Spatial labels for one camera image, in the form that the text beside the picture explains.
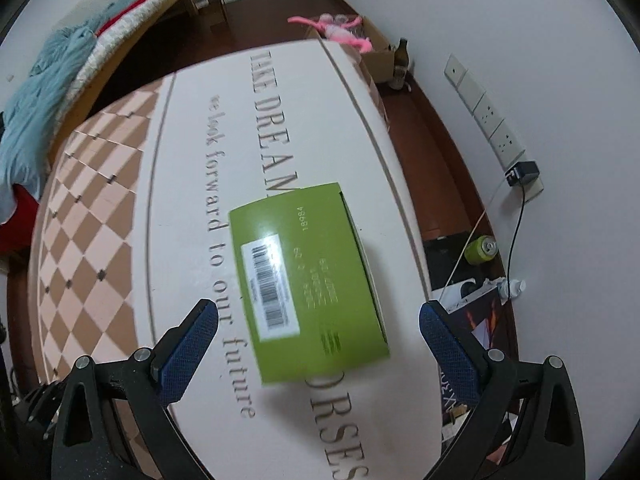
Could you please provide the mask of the light blue duvet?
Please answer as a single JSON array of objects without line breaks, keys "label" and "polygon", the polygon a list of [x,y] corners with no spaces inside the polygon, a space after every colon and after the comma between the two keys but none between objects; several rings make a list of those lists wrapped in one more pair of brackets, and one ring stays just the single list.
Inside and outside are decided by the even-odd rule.
[{"label": "light blue duvet", "polygon": [[4,106],[1,137],[1,222],[16,211],[13,187],[35,200],[47,179],[56,122],[77,75],[98,42],[99,29],[137,0],[81,0],[50,33],[27,78]]}]

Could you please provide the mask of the green cardboard box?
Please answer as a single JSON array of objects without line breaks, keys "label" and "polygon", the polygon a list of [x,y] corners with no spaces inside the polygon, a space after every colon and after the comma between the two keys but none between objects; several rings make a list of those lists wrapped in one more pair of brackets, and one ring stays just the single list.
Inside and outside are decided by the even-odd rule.
[{"label": "green cardboard box", "polygon": [[229,226],[262,382],[301,382],[390,356],[366,254],[338,183],[235,208]]}]

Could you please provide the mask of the black charger plug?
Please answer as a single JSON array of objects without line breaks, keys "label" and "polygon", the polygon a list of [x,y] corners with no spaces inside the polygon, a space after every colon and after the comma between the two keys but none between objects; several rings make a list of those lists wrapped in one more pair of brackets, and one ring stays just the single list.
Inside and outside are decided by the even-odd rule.
[{"label": "black charger plug", "polygon": [[539,178],[540,170],[533,160],[521,160],[506,172],[506,183],[511,188],[526,186]]}]

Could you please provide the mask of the dark glass bottle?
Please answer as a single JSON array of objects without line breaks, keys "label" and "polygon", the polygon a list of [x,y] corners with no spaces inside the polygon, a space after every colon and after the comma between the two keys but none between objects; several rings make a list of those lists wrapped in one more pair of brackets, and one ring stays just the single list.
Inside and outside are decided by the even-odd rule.
[{"label": "dark glass bottle", "polygon": [[410,64],[407,47],[408,40],[406,38],[401,38],[401,40],[399,40],[398,47],[394,52],[394,72],[393,77],[388,84],[390,85],[390,88],[395,91],[400,91],[402,88],[404,88],[405,79]]}]

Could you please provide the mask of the checkered printed tablecloth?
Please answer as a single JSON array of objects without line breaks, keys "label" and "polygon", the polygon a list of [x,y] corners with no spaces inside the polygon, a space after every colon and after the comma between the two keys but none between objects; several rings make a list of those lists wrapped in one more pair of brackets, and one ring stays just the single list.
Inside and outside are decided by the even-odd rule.
[{"label": "checkered printed tablecloth", "polygon": [[[264,385],[244,318],[232,209],[337,183],[366,252],[390,357]],[[131,92],[70,136],[29,270],[38,377],[155,344],[203,298],[218,333],[171,415],[217,479],[421,479],[440,454],[430,285],[381,101],[356,56],[300,40],[215,58]]]}]

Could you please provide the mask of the white wall socket strip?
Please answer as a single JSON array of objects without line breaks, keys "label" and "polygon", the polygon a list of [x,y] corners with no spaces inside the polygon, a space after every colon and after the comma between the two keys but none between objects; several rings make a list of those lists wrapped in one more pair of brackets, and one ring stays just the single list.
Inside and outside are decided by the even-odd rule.
[{"label": "white wall socket strip", "polygon": [[491,146],[503,170],[526,161],[526,149],[484,87],[453,54],[449,55],[444,75],[456,89],[480,131]]}]

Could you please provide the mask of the pink plush toy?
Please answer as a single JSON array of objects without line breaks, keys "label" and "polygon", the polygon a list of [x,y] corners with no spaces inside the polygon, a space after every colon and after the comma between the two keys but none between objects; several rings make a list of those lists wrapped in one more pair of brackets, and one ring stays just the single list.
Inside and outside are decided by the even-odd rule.
[{"label": "pink plush toy", "polygon": [[337,42],[338,44],[346,44],[346,46],[355,48],[359,53],[365,54],[373,51],[373,44],[367,37],[358,37],[352,29],[362,24],[363,19],[360,15],[349,20],[346,15],[332,15],[329,13],[321,14],[316,20],[303,18],[302,16],[291,16],[288,18],[288,24],[301,24],[311,27],[327,40]]}]

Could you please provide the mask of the cardboard box on floor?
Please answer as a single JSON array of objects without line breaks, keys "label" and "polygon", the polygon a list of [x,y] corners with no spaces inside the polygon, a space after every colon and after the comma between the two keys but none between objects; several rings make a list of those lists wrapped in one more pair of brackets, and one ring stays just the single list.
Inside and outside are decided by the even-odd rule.
[{"label": "cardboard box on floor", "polygon": [[328,22],[329,18],[332,18],[335,25],[345,25],[353,20],[360,20],[355,26],[350,26],[348,30],[358,38],[368,38],[371,41],[373,50],[361,55],[362,60],[376,84],[390,82],[394,76],[395,49],[375,24],[368,18],[356,14],[323,13],[314,16],[312,20]]}]

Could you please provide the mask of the dark printed poster box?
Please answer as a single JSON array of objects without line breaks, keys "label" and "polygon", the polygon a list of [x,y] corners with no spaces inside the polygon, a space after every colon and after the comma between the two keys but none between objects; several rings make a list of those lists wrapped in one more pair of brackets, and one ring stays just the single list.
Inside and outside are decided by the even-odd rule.
[{"label": "dark printed poster box", "polygon": [[[470,332],[485,348],[497,348],[510,358],[518,357],[518,338],[514,327],[513,311],[508,302],[506,278],[460,282],[434,291],[434,298],[442,296],[442,306],[451,315],[454,324]],[[469,415],[469,407],[454,393],[443,370],[440,373],[442,397],[442,446],[452,441]]]}]

